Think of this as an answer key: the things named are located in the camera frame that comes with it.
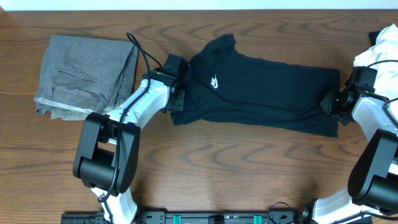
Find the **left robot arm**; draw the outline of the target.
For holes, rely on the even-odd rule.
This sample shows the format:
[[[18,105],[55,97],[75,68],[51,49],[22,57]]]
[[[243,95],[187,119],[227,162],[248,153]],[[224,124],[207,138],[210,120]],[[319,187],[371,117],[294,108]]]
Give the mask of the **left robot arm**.
[[[170,54],[164,66],[145,74],[121,106],[90,113],[83,123],[73,175],[98,197],[103,212],[62,215],[62,223],[133,223],[138,207],[130,185],[136,174],[142,129],[158,111],[181,110],[190,65]]]

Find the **black Nike t-shirt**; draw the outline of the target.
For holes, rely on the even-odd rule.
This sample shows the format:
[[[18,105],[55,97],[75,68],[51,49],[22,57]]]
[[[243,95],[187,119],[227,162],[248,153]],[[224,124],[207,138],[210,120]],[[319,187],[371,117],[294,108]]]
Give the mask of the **black Nike t-shirt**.
[[[320,102],[339,90],[338,70],[248,57],[235,44],[234,35],[222,35],[189,61],[183,109],[171,114],[175,125],[202,119],[337,137],[338,120]]]

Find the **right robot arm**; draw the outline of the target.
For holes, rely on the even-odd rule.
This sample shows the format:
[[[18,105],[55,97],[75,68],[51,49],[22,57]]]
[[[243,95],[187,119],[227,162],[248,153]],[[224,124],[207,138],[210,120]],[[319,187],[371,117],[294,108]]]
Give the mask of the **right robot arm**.
[[[371,223],[397,220],[397,120],[391,100],[376,94],[377,70],[354,67],[341,92],[330,92],[321,108],[343,124],[356,122],[368,145],[343,190],[314,201],[301,223]]]

